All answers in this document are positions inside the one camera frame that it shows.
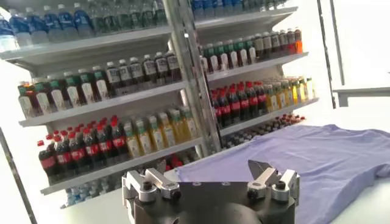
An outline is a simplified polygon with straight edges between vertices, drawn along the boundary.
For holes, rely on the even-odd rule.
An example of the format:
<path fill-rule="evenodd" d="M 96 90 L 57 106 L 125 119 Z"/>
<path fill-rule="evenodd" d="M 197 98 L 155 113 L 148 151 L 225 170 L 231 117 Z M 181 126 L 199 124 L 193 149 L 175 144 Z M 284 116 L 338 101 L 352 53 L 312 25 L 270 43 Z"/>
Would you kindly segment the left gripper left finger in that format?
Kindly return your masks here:
<path fill-rule="evenodd" d="M 127 171 L 122 177 L 122 203 L 138 199 L 142 203 L 153 203 L 160 196 L 162 199 L 176 203 L 181 198 L 178 182 L 167 179 L 155 168 Z"/>

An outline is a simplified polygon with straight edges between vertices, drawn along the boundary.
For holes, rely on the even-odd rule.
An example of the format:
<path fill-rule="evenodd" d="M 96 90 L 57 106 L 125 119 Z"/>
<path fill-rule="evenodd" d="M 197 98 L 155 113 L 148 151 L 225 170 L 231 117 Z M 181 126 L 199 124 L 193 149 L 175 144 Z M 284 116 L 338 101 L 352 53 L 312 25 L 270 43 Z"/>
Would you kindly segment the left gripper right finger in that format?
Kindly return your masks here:
<path fill-rule="evenodd" d="M 284 173 L 269 163 L 248 160 L 253 181 L 247 184 L 247 196 L 251 200 L 265 198 L 267 193 L 279 203 L 287 203 L 292 198 L 299 202 L 300 176 L 295 170 L 287 169 Z"/>

